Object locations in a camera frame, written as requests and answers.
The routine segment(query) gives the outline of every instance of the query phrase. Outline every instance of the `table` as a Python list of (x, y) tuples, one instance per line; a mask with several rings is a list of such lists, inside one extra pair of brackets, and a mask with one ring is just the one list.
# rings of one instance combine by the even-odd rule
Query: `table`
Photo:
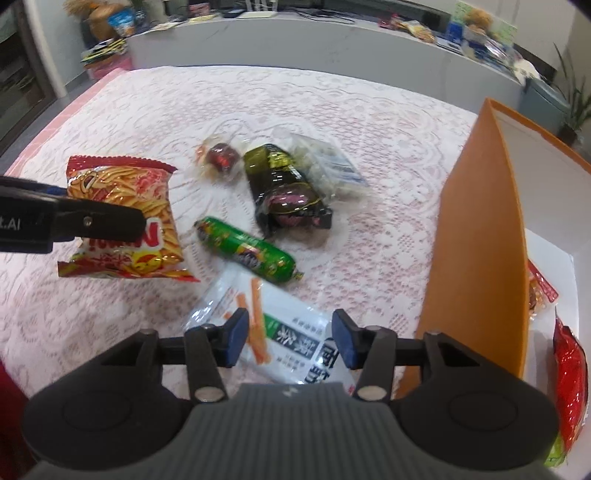
[[(161, 336), (182, 325), (223, 262), (196, 242), (205, 213), (257, 234), (244, 178), (230, 186), (198, 180), (194, 152), (209, 134), (236, 131), (253, 142), (276, 127), (333, 142), (372, 187), (367, 212), (336, 211), (330, 232), (279, 239), (304, 278), (287, 286), (325, 311), (342, 307), (362, 325), (401, 336), (417, 326), (443, 183), (475, 115), (439, 100), (365, 80), (263, 67), (161, 67), (112, 72), (58, 116), (23, 152), (13, 175), (66, 185), (73, 154), (137, 155), (178, 168), (170, 200), (187, 262), (200, 284), (169, 279), (58, 278), (50, 255), (0, 255), (0, 355), (31, 395), (143, 327)], [(164, 384), (187, 397), (184, 367)], [(244, 367), (224, 373), (230, 393), (262, 379)]]
[(377, 23), (216, 18), (128, 39), (135, 68), (195, 65), (289, 67), (400, 87), (474, 113), (486, 97), (516, 109), (523, 90), (512, 76)]

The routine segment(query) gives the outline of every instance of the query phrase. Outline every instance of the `lace tablecloth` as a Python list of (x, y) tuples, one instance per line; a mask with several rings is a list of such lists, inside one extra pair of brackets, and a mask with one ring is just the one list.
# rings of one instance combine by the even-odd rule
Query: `lace tablecloth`
[[(372, 209), (335, 213), (330, 232), (283, 236), (304, 278), (286, 288), (327, 312), (411, 336), (427, 284), (439, 194), (476, 116), (432, 98), (348, 77), (262, 67), (162, 67), (113, 72), (63, 112), (11, 173), (66, 185), (73, 154), (136, 155), (176, 167), (170, 199), (188, 262), (201, 279), (98, 280), (57, 276), (77, 242), (50, 255), (0, 255), (0, 353), (30, 395), (143, 327), (182, 333), (186, 317), (223, 267), (195, 241), (193, 222), (215, 215), (257, 234), (242, 177), (230, 186), (197, 180), (192, 162), (214, 131), (253, 142), (285, 127), (340, 147), (372, 188)], [(229, 390), (260, 381), (245, 367)], [(184, 367), (164, 383), (186, 397)]]

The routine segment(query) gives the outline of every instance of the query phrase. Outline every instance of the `open cardboard box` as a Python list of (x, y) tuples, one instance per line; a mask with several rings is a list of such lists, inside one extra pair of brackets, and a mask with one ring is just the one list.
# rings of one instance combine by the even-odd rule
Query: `open cardboard box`
[[(441, 193), (417, 337), (438, 330), (554, 397), (554, 312), (528, 315), (527, 258), (558, 290), (558, 314), (591, 354), (591, 166), (488, 99)], [(408, 369), (398, 395), (418, 383)], [(591, 426), (555, 472), (591, 472)]]

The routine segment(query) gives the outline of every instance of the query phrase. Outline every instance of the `glass door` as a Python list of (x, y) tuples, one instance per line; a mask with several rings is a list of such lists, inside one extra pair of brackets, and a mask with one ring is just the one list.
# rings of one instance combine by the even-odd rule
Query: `glass door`
[(55, 100), (22, 0), (0, 14), (0, 155)]

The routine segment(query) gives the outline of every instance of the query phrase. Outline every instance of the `noodle snack bag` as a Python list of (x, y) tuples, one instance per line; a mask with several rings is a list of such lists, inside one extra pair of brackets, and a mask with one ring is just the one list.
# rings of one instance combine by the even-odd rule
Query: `noodle snack bag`
[(168, 201), (175, 167), (134, 157), (70, 157), (68, 197), (134, 207), (146, 218), (136, 242), (83, 238), (69, 262), (58, 262), (60, 277), (175, 278), (198, 281), (183, 268)]
[(331, 338), (330, 316), (240, 265), (226, 267), (184, 329), (223, 325), (239, 307), (250, 321), (240, 359), (254, 370), (280, 383), (341, 382), (353, 393), (355, 380)]

